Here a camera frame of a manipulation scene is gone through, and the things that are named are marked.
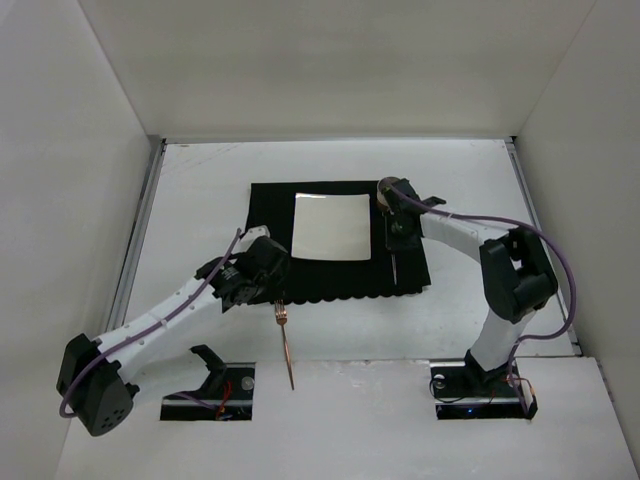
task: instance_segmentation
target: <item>copper fork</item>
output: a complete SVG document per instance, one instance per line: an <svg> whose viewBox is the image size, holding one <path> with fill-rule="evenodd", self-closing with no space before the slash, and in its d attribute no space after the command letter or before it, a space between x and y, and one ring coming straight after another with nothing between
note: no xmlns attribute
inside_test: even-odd
<svg viewBox="0 0 640 480"><path fill-rule="evenodd" d="M284 331L284 325L287 323L287 309L284 308L284 302L282 300L276 300L273 302L273 307L276 314L276 322L282 329L282 343L284 344L284 358L287 361L287 370L289 370L289 381L291 382L291 390L295 390L293 386L293 369L291 368L291 354L289 353L289 342L287 342L287 334Z"/></svg>

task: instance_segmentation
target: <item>white plate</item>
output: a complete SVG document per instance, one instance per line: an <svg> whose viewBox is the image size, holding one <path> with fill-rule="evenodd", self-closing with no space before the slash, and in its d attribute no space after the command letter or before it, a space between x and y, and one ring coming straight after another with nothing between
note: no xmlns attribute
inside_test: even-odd
<svg viewBox="0 0 640 480"><path fill-rule="evenodd" d="M369 195L297 193L291 256L308 260L370 260Z"/></svg>

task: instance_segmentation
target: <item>white table surface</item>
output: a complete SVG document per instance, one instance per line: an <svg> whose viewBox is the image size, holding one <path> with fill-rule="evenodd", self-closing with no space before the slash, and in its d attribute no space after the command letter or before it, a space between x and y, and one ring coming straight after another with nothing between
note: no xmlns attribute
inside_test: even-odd
<svg viewBox="0 0 640 480"><path fill-rule="evenodd" d="M251 182L407 177L424 198L459 212L529 221L501 140L340 140L170 145L147 228L127 320L170 295L224 253L245 224ZM459 358L477 338L487 305L480 268L458 252L424 243L433 285L414 297L291 305L287 333L296 360ZM528 333L558 329L549 301ZM204 322L166 355L206 343L225 361L280 360L270 306L239 307ZM573 355L564 335L524 344L519 355Z"/></svg>
<svg viewBox="0 0 640 480"><path fill-rule="evenodd" d="M91 438L74 420L59 480L632 480L595 360L525 358L540 411L437 420L427 362L257 364L250 422L159 422L159 402Z"/></svg>

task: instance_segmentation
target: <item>purple cable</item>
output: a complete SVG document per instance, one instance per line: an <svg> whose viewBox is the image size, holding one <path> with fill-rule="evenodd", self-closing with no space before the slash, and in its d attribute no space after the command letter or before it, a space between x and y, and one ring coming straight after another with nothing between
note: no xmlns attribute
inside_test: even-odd
<svg viewBox="0 0 640 480"><path fill-rule="evenodd" d="M525 340L553 340L554 338L558 338L559 336L564 334L571 327L571 324L573 323L573 320L575 319L575 316L576 316L576 307L577 307L577 299L576 299L576 293L577 292L576 291L577 291L577 287L576 287L575 277L573 276L573 271L571 270L571 266L569 265L569 260L564 255L564 253L562 252L560 247L551 238L549 238L547 236L547 234L545 234L541 230L537 229L533 225L529 225L528 223L521 222L520 220L515 220L515 219L512 219L512 218L506 218L506 217L494 217L494 216L491 216L491 215L462 215L462 214L459 214L459 213L451 213L451 212L446 212L444 210L438 210L436 208L429 208L425 204L423 204L422 202L418 202L417 200L414 200L412 198L407 197L404 193L402 193L400 190L398 190L396 187L394 187L390 183L390 181L388 179L386 179L386 178L383 179L381 183L383 185L386 185L387 187L389 187L396 195L398 195L403 200L411 203L412 205L415 205L415 206L421 208L422 210L424 210L427 213L433 213L435 215L440 215L442 217L455 218L456 220L498 222L498 223L506 223L506 224L509 224L509 225L516 225L518 227L525 228L525 229L529 230L530 232L533 232L534 234L536 234L542 240L544 240L544 242L549 246L549 248L553 251L555 256L560 261L560 264L562 265L562 268L565 271L565 274L567 276L567 281L569 283L569 297L570 298L569 298L569 311L567 313L567 319L565 320L565 322L562 325L562 327L560 327L557 331L555 331L553 333L549 333L547 335L522 335L521 337L519 337L518 340L516 340L516 342L513 344L513 348L511 349L511 352L509 353L509 357L508 357L508 360L507 360L507 377L509 379L509 384L515 390L516 395L518 396L518 400L520 401L520 404L522 405L522 408L525 411L525 414L528 413L529 409L527 408L527 404L526 404L526 401L524 399L524 396L520 392L520 389L518 389L516 387L515 383L514 383L513 362L515 360L516 351L518 350L518 347Z"/></svg>
<svg viewBox="0 0 640 480"><path fill-rule="evenodd" d="M193 403L196 403L201 407L208 408L209 410L218 410L218 408L220 408L219 405L211 405L207 402L203 402L199 398L191 396L186 392L178 392L178 393L174 393L173 395L175 395L176 397L182 397L182 398L186 398L187 400L191 400Z"/></svg>
<svg viewBox="0 0 640 480"><path fill-rule="evenodd" d="M222 259L218 262L218 264L207 276L207 278L205 278L205 280L198 287L198 289L192 295L190 295L189 298L187 298L187 300L185 300L180 305L178 305L178 307L176 307L174 311L172 311L169 315L167 315L164 318L166 322L170 322L175 317L177 317L184 309L186 309L189 305L191 305L196 300L196 298L200 296L200 294L202 294L202 292L207 287L207 285L209 285L209 282L213 279L213 277L216 276L218 271L220 271L220 268L222 268L225 262L229 260L229 257L231 256L231 252L233 252L233 248L236 246L236 243L238 243L238 240L240 240L241 236L242 236L242 231L240 229L236 230L236 236L233 238L231 245L229 245L229 248L227 249ZM126 340L123 340L122 342L114 345L113 347L105 350L103 353L101 353L96 358L91 360L91 362L89 362L89 364L80 371L78 376L73 379L73 381L71 382L71 385L69 385L69 388L65 392L64 397L62 397L62 402L60 403L60 410L59 410L60 416L63 418L77 417L77 414L75 412L71 412L71 413L67 412L67 405L69 405L71 395L73 395L73 392L75 391L75 389L78 388L78 385L80 384L80 382L82 382L82 380L89 374L89 372L91 372L91 370L93 370L96 367L96 365L98 365L102 360L106 359L109 355L113 355L115 352L123 349L127 345L131 345L132 343L137 342L141 338L146 337L150 333L155 332L161 326L162 326L162 323L160 322L154 323L152 326L146 328L145 330L141 331L140 333L137 333L136 335L130 338L127 338Z"/></svg>

